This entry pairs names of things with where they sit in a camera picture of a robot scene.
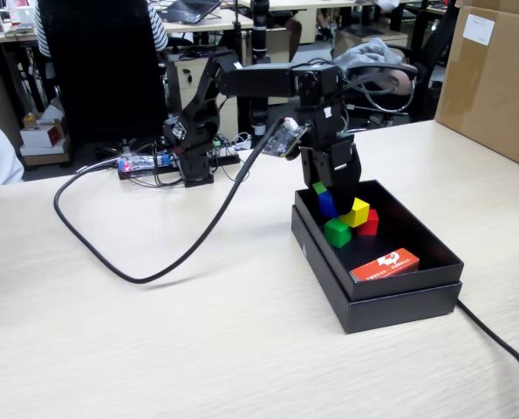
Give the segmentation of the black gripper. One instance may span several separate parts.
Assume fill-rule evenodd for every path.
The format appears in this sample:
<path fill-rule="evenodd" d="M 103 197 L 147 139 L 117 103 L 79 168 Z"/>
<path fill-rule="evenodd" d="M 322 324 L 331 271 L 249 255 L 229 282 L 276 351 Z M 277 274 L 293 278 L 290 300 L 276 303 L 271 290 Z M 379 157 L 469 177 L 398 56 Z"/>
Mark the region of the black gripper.
<path fill-rule="evenodd" d="M 296 113 L 306 127 L 298 146 L 315 149 L 301 151 L 305 185 L 318 195 L 328 189 L 338 213 L 349 213 L 362 168 L 354 133 L 345 130 L 343 103 L 302 106 Z"/>

